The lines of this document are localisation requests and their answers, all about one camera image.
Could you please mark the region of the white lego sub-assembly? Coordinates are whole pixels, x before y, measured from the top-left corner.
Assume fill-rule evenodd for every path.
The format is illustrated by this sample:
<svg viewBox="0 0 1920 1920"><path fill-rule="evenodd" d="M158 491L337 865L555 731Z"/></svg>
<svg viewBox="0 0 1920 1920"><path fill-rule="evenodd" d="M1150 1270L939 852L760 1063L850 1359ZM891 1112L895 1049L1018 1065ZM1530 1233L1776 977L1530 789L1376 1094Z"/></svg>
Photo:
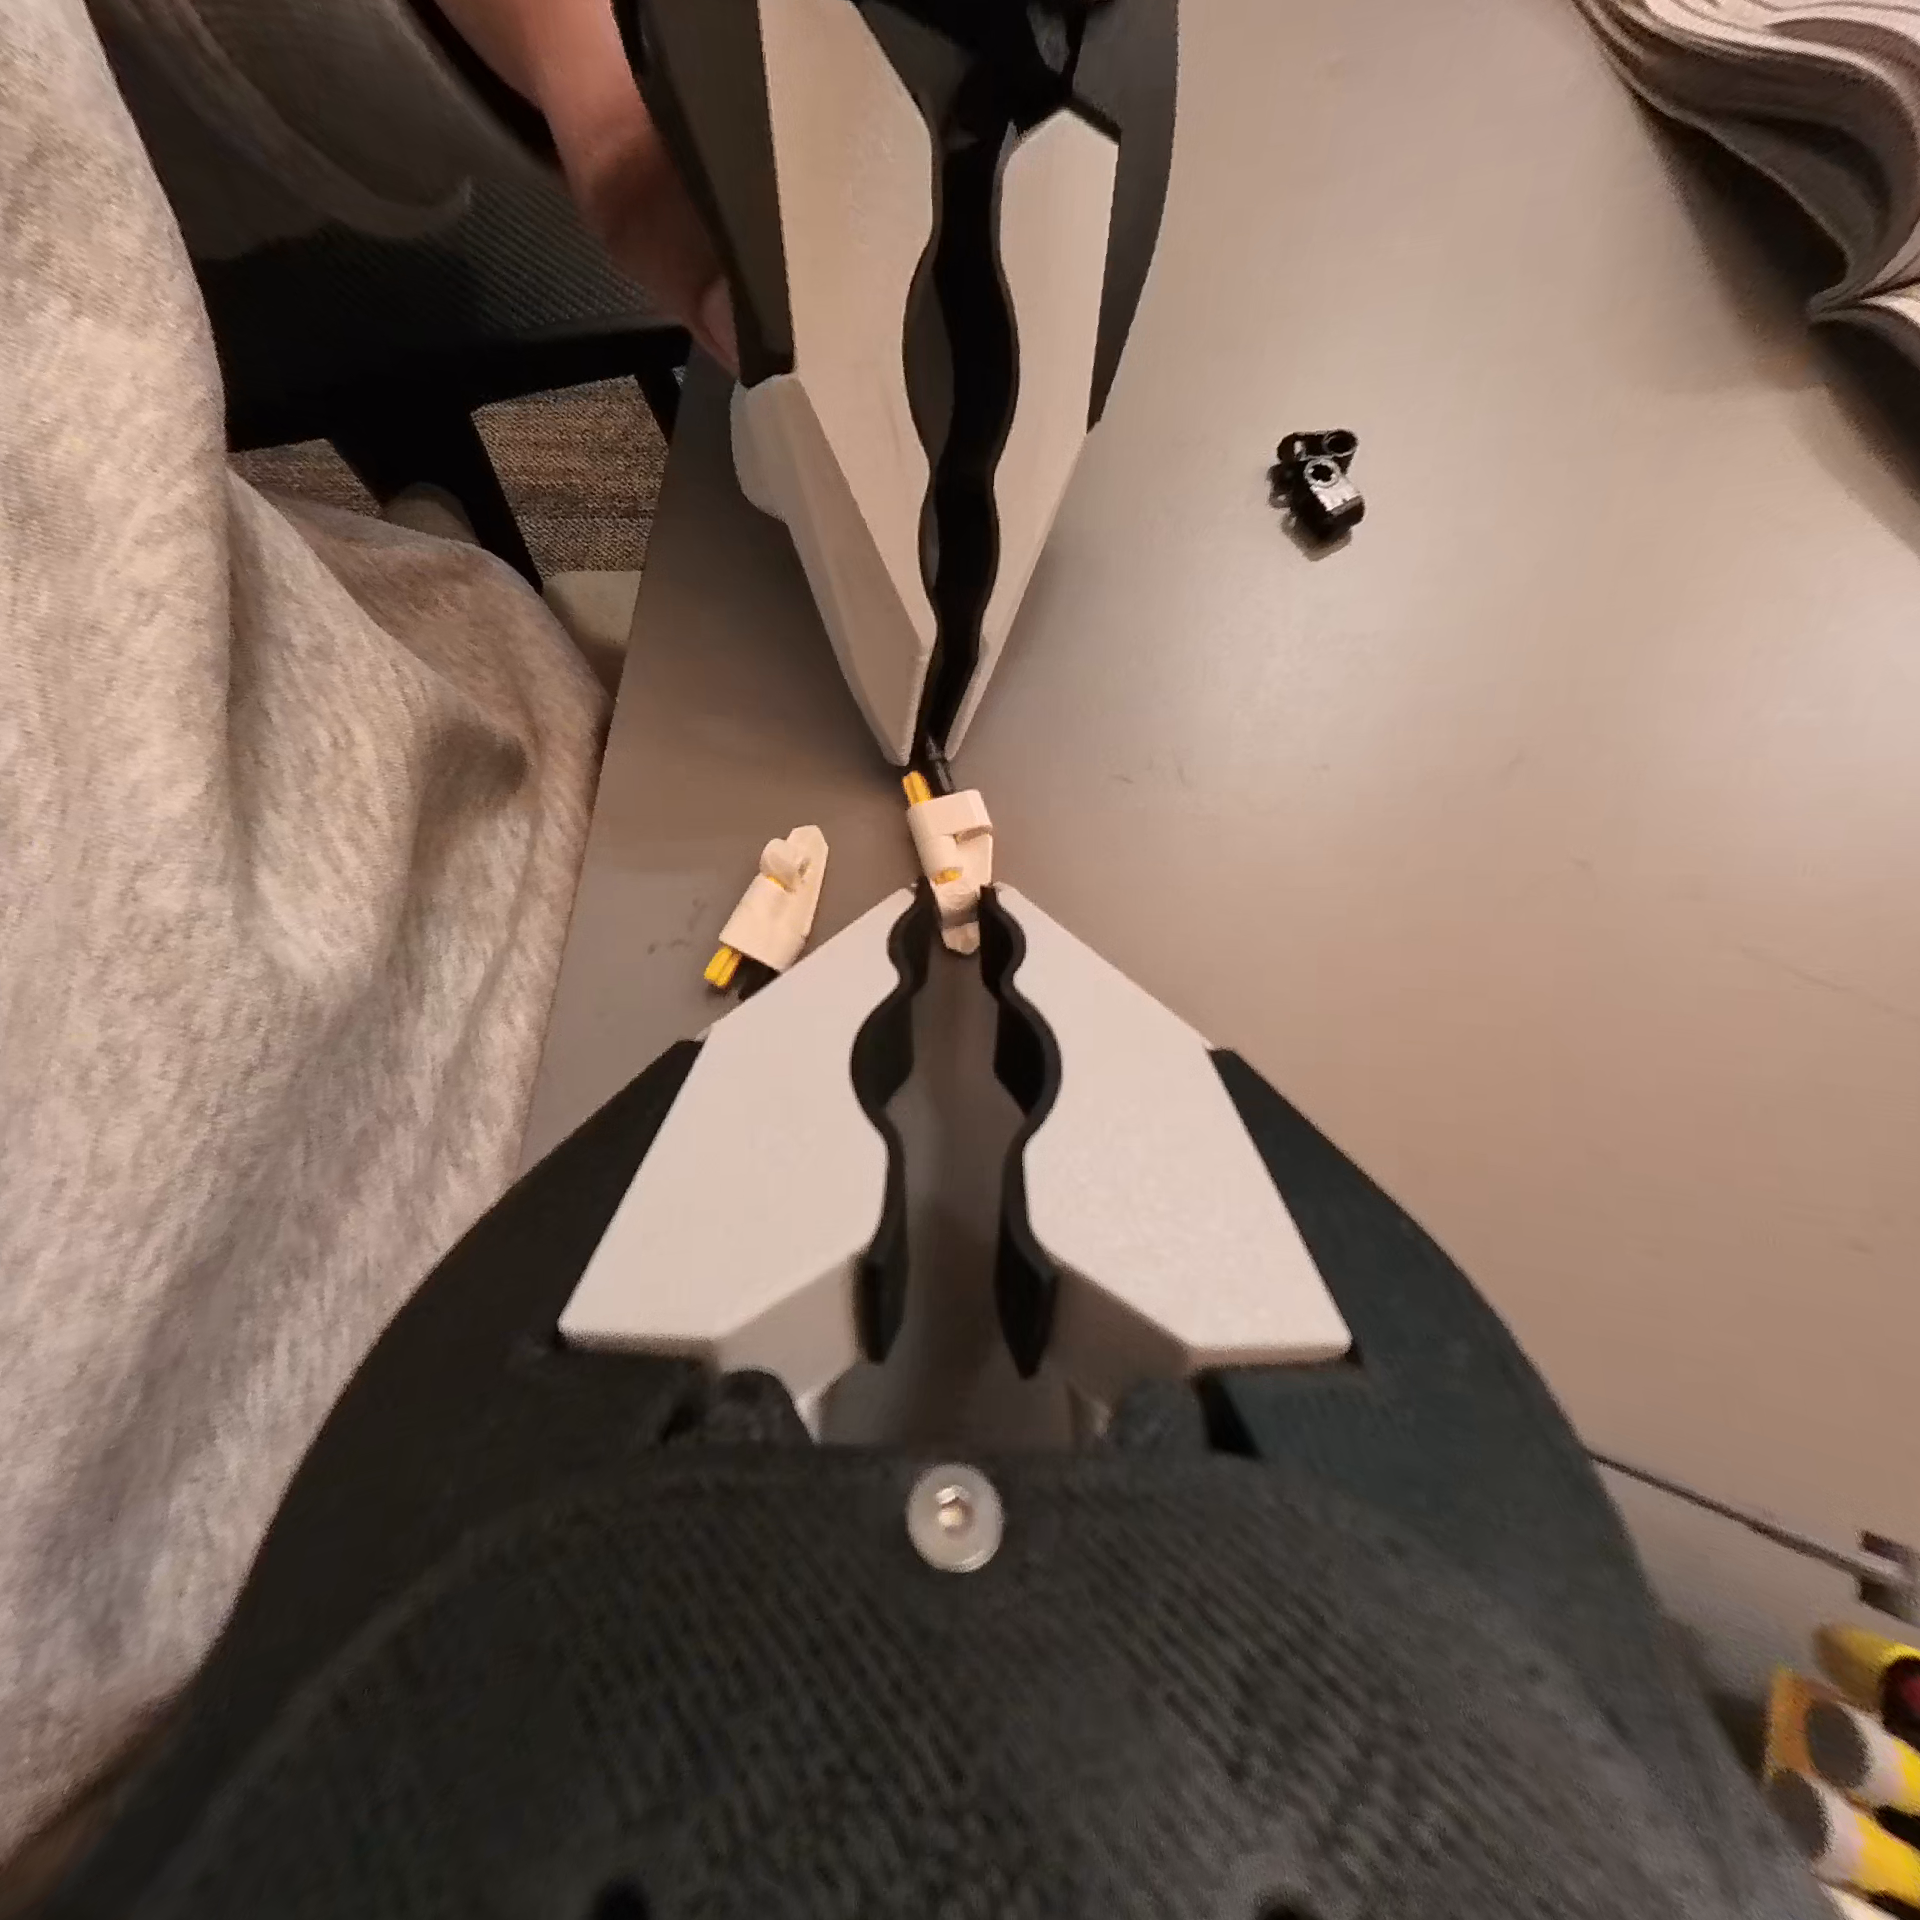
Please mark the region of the white lego sub-assembly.
<svg viewBox="0 0 1920 1920"><path fill-rule="evenodd" d="M758 870L705 969L709 992L753 992L802 956L825 886L830 845L805 822L763 844Z"/></svg>

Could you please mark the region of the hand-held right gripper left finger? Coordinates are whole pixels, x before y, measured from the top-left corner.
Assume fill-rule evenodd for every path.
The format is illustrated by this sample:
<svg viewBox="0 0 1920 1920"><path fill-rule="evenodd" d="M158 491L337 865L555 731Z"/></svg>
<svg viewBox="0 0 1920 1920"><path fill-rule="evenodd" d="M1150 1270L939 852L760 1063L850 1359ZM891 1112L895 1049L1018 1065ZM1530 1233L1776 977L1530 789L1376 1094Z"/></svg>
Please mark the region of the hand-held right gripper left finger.
<svg viewBox="0 0 1920 1920"><path fill-rule="evenodd" d="M697 1043L560 1313L574 1348L854 1368L905 1318L922 893L901 888Z"/></svg>

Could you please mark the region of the lego instruction booklet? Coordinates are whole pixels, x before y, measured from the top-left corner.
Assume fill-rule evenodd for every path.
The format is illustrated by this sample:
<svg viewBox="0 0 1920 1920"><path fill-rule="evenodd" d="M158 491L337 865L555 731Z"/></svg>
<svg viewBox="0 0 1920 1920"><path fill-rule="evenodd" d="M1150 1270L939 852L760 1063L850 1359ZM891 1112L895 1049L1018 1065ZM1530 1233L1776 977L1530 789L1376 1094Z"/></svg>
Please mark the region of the lego instruction booklet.
<svg viewBox="0 0 1920 1920"><path fill-rule="evenodd" d="M1919 363L1919 5L1578 1L1647 105L1779 184L1841 254L1813 323Z"/></svg>

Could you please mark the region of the black office chair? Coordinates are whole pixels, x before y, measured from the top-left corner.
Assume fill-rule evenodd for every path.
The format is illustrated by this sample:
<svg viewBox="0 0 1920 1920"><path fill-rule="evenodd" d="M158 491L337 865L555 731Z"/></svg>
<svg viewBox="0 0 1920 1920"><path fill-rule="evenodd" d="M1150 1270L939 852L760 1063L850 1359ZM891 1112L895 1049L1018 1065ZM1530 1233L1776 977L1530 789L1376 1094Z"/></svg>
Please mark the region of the black office chair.
<svg viewBox="0 0 1920 1920"><path fill-rule="evenodd" d="M438 489L536 589L475 414L629 377L666 436L680 419L689 331L555 198L475 195L416 240L330 225L197 273L234 451L330 443L382 507Z"/></svg>

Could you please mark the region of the lego plane model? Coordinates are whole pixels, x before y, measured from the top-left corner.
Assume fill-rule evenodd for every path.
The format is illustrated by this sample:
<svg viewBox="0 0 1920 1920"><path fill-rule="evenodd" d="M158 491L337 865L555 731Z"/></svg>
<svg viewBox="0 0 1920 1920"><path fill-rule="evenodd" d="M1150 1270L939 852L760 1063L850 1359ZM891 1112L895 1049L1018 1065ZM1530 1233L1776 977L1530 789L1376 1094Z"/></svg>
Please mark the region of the lego plane model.
<svg viewBox="0 0 1920 1920"><path fill-rule="evenodd" d="M1894 1630L1821 1623L1815 1669L1768 1684L1761 1775L1768 1803L1838 1915L1919 1915L1919 1560L1917 1548L1863 1532L1838 1543L1680 1478L1591 1454L1621 1478L1742 1526L1843 1575Z"/></svg>

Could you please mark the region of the white lego connector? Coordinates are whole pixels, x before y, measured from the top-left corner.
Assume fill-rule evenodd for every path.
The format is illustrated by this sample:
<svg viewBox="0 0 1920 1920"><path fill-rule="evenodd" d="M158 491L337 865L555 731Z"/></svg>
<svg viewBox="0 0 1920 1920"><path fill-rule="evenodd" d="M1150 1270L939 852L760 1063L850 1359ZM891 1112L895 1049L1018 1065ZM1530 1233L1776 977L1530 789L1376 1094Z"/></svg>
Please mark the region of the white lego connector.
<svg viewBox="0 0 1920 1920"><path fill-rule="evenodd" d="M905 821L931 885L976 888L993 881L993 814L976 789L912 800Z"/></svg>

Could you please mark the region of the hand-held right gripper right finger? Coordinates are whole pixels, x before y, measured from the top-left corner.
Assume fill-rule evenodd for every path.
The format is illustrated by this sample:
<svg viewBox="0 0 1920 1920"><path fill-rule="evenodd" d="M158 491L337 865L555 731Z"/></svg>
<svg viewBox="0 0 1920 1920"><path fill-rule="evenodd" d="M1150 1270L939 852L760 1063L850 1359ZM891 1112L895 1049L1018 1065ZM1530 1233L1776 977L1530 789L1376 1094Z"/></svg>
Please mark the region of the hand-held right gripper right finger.
<svg viewBox="0 0 1920 1920"><path fill-rule="evenodd" d="M1210 1040L1010 885L982 899L993 1067L1019 1125L995 1302L1023 1379L1083 1400L1345 1359L1323 1281Z"/></svg>

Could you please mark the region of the person's left hand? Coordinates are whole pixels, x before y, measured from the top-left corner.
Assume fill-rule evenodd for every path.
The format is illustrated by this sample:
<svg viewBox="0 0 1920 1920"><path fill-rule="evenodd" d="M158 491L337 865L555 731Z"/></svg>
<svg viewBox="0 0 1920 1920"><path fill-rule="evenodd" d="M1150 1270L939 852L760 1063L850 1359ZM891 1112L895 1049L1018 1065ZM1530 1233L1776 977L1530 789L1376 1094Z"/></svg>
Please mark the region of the person's left hand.
<svg viewBox="0 0 1920 1920"><path fill-rule="evenodd" d="M618 268L736 373L722 265L635 83L610 1L446 1L449 24L536 108Z"/></svg>

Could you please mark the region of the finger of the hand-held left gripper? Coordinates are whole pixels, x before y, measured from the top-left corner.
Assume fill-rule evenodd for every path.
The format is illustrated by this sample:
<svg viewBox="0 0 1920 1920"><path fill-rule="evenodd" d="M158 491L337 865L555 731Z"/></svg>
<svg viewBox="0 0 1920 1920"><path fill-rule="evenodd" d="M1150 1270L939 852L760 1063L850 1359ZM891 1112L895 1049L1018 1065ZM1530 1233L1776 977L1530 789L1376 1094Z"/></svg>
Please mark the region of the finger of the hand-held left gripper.
<svg viewBox="0 0 1920 1920"><path fill-rule="evenodd" d="M934 236L934 142L855 5L760 1L791 371L738 385L743 494L782 520L883 757L907 766L938 640L931 461L905 307Z"/></svg>
<svg viewBox="0 0 1920 1920"><path fill-rule="evenodd" d="M983 331L944 517L965 566L934 705L942 755L961 749L985 699L1090 430L1118 160L1114 135L1063 108L997 163L975 273Z"/></svg>

